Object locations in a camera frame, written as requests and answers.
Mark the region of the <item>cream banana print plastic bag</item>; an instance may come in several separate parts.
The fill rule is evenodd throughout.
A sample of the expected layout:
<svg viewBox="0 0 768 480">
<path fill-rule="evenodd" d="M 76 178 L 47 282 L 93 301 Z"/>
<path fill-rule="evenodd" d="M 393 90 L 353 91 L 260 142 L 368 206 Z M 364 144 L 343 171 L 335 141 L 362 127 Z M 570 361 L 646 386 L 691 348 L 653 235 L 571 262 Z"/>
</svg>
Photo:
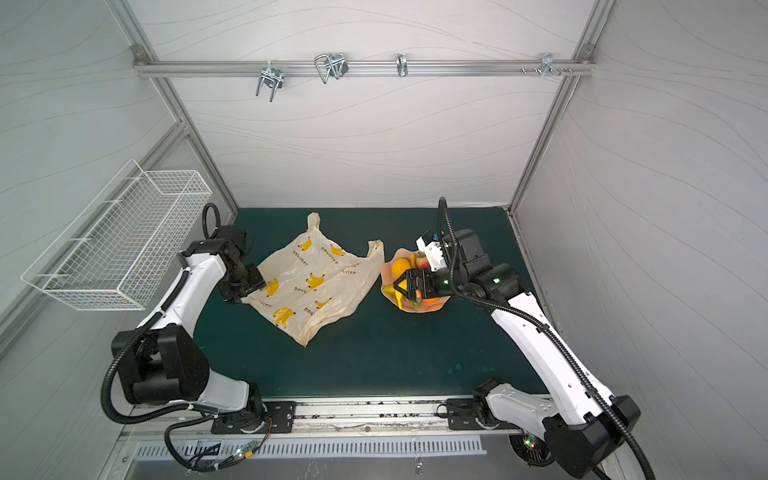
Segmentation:
<svg viewBox="0 0 768 480">
<path fill-rule="evenodd" d="M 380 277 L 385 249 L 368 242 L 359 257 L 327 238 L 316 212 L 307 229 L 258 265 L 266 285 L 241 301 L 305 347 L 321 328 L 352 315 Z"/>
</svg>

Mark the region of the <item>aluminium crossbar rail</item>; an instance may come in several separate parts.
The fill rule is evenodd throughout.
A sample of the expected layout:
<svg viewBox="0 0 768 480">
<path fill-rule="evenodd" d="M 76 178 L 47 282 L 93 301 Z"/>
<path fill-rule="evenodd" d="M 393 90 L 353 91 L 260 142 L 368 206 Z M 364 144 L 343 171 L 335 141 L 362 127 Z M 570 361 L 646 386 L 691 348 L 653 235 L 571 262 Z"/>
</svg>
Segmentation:
<svg viewBox="0 0 768 480">
<path fill-rule="evenodd" d="M 532 68 L 534 60 L 415 60 L 407 57 L 406 77 L 513 77 L 523 75 L 521 67 Z M 385 60 L 347 60 L 347 77 L 399 78 L 395 58 Z M 590 76 L 596 70 L 593 62 L 555 60 L 559 67 L 573 70 L 570 76 Z M 286 78 L 317 78 L 313 60 L 304 61 L 157 61 L 134 69 L 145 78 L 256 78 L 263 68 L 279 69 Z"/>
</svg>

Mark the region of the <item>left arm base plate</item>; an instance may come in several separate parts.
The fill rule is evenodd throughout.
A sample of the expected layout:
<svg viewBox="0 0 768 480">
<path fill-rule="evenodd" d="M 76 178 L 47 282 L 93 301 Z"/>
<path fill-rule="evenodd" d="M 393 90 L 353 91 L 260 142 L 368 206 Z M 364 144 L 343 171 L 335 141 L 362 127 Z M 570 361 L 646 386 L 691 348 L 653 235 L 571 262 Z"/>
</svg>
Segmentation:
<svg viewBox="0 0 768 480">
<path fill-rule="evenodd" d="M 296 406 L 295 401 L 267 401 L 256 413 L 248 410 L 226 413 L 213 422 L 211 433 L 218 435 L 264 434 L 267 431 L 278 434 L 290 433 Z"/>
</svg>

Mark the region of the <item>metal hook clamp left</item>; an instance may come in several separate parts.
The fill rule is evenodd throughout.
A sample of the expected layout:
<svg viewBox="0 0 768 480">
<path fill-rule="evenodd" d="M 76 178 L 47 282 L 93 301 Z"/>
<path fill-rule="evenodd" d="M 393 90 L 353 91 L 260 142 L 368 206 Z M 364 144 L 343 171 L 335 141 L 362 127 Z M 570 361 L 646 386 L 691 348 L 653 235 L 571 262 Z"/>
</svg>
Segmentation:
<svg viewBox="0 0 768 480">
<path fill-rule="evenodd" d="M 269 102 L 273 102 L 276 93 L 283 88 L 284 75 L 276 68 L 267 66 L 260 72 L 255 95 L 259 96 L 263 91 L 269 92 Z"/>
</svg>

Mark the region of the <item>pink wavy fruit plate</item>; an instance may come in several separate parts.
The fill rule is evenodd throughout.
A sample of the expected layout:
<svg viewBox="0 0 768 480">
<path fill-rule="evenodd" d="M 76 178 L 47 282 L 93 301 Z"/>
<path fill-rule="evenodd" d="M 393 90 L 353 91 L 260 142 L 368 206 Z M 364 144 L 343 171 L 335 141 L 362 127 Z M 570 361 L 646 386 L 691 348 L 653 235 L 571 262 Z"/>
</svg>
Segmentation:
<svg viewBox="0 0 768 480">
<path fill-rule="evenodd" d="M 392 273 L 391 273 L 391 264 L 392 264 L 392 262 L 395 259 L 402 258 L 402 257 L 407 257 L 407 258 L 410 259 L 412 266 L 414 266 L 413 260 L 414 260 L 414 256 L 415 256 L 416 253 L 419 253 L 419 252 L 418 251 L 407 250 L 405 248 L 400 248 L 400 249 L 398 249 L 395 252 L 394 256 L 392 257 L 392 259 L 390 261 L 384 263 L 384 265 L 380 268 L 380 278 L 381 278 L 381 282 L 382 282 L 382 285 L 380 287 L 380 291 L 381 291 L 383 286 L 392 285 L 394 283 L 394 281 L 395 281 L 393 279 L 393 276 L 392 276 Z M 385 295 L 382 291 L 381 291 L 381 293 L 394 306 L 396 306 L 398 308 L 398 306 L 394 302 L 394 298 L 393 297 L 391 297 L 389 295 Z M 404 306 L 404 309 L 401 310 L 401 311 L 403 311 L 405 313 L 430 313 L 430 312 L 436 312 L 436 311 L 440 310 L 448 301 L 449 301 L 448 297 L 441 297 L 441 299 L 438 302 L 434 303 L 434 304 L 426 304 L 422 300 L 420 302 L 409 302 L 409 301 L 407 301 L 407 303 Z"/>
</svg>

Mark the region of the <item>yellow banana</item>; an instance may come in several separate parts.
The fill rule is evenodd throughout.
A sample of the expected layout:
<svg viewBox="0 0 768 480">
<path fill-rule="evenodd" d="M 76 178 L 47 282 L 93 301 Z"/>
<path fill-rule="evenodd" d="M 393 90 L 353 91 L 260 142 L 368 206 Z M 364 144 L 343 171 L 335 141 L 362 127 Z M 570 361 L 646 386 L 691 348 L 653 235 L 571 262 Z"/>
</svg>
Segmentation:
<svg viewBox="0 0 768 480">
<path fill-rule="evenodd" d="M 389 295 L 394 298 L 394 302 L 398 306 L 399 310 L 404 309 L 404 306 L 408 300 L 405 287 L 403 287 L 400 284 L 392 284 L 392 285 L 383 286 L 381 291 L 385 295 Z"/>
</svg>

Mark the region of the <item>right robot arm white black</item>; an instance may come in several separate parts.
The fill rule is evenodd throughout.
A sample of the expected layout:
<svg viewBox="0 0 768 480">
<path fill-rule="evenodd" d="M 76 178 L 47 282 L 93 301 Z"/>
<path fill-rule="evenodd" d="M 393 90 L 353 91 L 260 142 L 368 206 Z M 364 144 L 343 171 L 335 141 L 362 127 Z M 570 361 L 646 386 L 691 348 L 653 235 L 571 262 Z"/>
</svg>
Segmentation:
<svg viewBox="0 0 768 480">
<path fill-rule="evenodd" d="M 641 412 L 628 395 L 616 396 L 577 358 L 546 318 L 533 294 L 508 264 L 494 265 L 476 233 L 427 232 L 416 241 L 414 267 L 394 276 L 399 302 L 418 306 L 456 298 L 487 312 L 533 367 L 547 396 L 491 379 L 473 394 L 475 421 L 494 429 L 522 430 L 517 455 L 530 466 L 558 464 L 570 476 L 605 478 L 601 463 L 622 446 L 642 475 L 655 472 L 632 430 Z"/>
</svg>

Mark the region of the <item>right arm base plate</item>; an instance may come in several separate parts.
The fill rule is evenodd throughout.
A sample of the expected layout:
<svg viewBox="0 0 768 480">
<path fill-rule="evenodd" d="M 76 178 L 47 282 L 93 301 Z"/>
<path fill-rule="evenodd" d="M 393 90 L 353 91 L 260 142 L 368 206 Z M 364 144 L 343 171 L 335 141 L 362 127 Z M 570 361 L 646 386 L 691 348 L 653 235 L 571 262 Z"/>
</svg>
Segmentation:
<svg viewBox="0 0 768 480">
<path fill-rule="evenodd" d="M 436 409 L 436 415 L 446 419 L 450 430 L 494 430 L 500 421 L 491 413 L 484 400 L 449 398 Z"/>
</svg>

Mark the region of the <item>metal hook clamp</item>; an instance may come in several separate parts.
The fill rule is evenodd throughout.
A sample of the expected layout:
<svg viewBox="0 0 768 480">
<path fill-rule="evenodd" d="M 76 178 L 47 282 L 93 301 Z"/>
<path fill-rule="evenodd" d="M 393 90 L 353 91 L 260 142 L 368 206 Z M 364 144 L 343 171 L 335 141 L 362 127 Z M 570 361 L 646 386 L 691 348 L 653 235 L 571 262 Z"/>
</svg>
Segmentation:
<svg viewBox="0 0 768 480">
<path fill-rule="evenodd" d="M 333 78 L 339 80 L 349 71 L 346 57 L 343 53 L 325 53 L 314 58 L 314 66 L 323 84 Z"/>
<path fill-rule="evenodd" d="M 267 66 L 260 72 L 255 95 L 259 96 L 263 91 L 269 92 L 269 102 L 273 102 L 276 93 L 283 88 L 284 75 L 276 68 Z"/>
</svg>

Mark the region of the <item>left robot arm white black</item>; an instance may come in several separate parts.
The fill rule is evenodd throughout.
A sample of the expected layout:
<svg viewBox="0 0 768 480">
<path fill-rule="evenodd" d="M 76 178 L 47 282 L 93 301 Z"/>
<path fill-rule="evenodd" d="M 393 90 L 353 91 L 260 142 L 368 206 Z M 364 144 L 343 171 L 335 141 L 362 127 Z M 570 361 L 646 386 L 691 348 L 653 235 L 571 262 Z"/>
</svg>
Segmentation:
<svg viewBox="0 0 768 480">
<path fill-rule="evenodd" d="M 242 431 L 262 426 L 267 412 L 258 387 L 215 372 L 193 338 L 214 291 L 239 302 L 265 287 L 258 268 L 244 264 L 245 253 L 245 231 L 224 225 L 178 254 L 175 284 L 135 329 L 112 340 L 100 391 L 107 418 L 129 425 L 190 410 Z"/>
</svg>

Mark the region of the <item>metal bracket clamp right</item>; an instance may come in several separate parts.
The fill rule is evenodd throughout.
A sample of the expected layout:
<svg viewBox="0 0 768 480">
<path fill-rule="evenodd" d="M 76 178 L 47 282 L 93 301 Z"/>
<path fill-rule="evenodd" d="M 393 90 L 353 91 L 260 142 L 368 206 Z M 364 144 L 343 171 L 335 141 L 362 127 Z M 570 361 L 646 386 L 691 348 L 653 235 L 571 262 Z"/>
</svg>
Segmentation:
<svg viewBox="0 0 768 480">
<path fill-rule="evenodd" d="M 532 68 L 521 67 L 520 72 L 523 75 L 537 75 L 538 77 L 563 77 L 570 76 L 573 70 L 569 67 L 557 66 L 552 54 L 546 53 L 541 58 L 538 66 Z"/>
</svg>

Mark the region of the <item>red apple left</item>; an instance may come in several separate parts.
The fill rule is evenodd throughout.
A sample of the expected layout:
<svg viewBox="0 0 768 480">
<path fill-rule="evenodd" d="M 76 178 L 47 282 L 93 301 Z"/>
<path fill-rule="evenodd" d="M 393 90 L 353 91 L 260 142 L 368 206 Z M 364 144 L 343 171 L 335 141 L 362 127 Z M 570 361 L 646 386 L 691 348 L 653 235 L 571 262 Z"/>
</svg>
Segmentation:
<svg viewBox="0 0 768 480">
<path fill-rule="evenodd" d="M 429 269 L 430 263 L 424 253 L 416 253 L 414 256 L 413 264 L 416 268 Z"/>
</svg>

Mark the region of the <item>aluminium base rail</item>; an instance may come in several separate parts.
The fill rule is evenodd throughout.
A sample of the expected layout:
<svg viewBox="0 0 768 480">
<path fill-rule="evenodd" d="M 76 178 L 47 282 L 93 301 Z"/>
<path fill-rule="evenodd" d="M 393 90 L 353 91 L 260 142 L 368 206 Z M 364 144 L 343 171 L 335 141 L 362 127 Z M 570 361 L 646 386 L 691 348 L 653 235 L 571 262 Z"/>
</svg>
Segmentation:
<svg viewBox="0 0 768 480">
<path fill-rule="evenodd" d="M 405 397 L 306 397 L 272 398 L 267 401 L 295 401 L 297 403 L 293 428 L 290 433 L 270 433 L 278 439 L 288 437 L 385 437 L 435 436 L 461 434 L 534 434 L 542 437 L 543 420 L 559 415 L 564 420 L 582 422 L 588 415 L 598 414 L 598 404 L 585 393 L 572 389 L 572 398 L 558 398 L 553 394 L 527 394 L 503 386 L 484 400 L 493 416 L 500 421 L 494 430 L 450 430 L 446 419 L 436 415 L 437 407 L 446 396 Z M 264 434 L 218 435 L 211 433 L 213 421 L 183 427 L 172 433 L 174 440 L 262 439 Z"/>
</svg>

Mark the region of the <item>green table mat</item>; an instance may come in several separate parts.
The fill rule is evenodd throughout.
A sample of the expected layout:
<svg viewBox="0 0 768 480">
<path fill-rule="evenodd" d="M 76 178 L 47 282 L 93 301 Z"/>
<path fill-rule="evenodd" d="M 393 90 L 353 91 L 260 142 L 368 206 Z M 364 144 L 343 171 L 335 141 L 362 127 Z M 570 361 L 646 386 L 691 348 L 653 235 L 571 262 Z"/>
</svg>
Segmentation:
<svg viewBox="0 0 768 480">
<path fill-rule="evenodd" d="M 449 207 L 455 230 L 472 229 L 493 265 L 507 263 L 533 289 L 506 212 Z M 304 232 L 318 212 L 321 231 L 358 256 L 382 240 L 385 258 L 437 223 L 426 209 L 241 209 L 235 224 L 247 232 L 246 263 L 259 264 Z M 515 343 L 484 311 L 450 299 L 438 312 L 409 314 L 381 295 L 380 281 L 353 315 L 321 328 L 303 347 L 254 308 L 224 302 L 217 289 L 194 339 L 213 370 L 257 384 L 265 397 L 469 395 L 491 378 L 531 394 L 546 388 Z"/>
</svg>

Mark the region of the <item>metal hook clamp middle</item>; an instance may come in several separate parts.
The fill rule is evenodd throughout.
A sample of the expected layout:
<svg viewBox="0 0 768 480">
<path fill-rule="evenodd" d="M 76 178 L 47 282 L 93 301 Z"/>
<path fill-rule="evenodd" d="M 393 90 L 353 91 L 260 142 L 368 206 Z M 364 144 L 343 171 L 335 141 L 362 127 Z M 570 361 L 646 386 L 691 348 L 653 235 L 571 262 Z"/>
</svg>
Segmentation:
<svg viewBox="0 0 768 480">
<path fill-rule="evenodd" d="M 346 57 L 343 53 L 325 53 L 314 58 L 314 66 L 323 84 L 333 78 L 339 80 L 349 71 Z"/>
</svg>

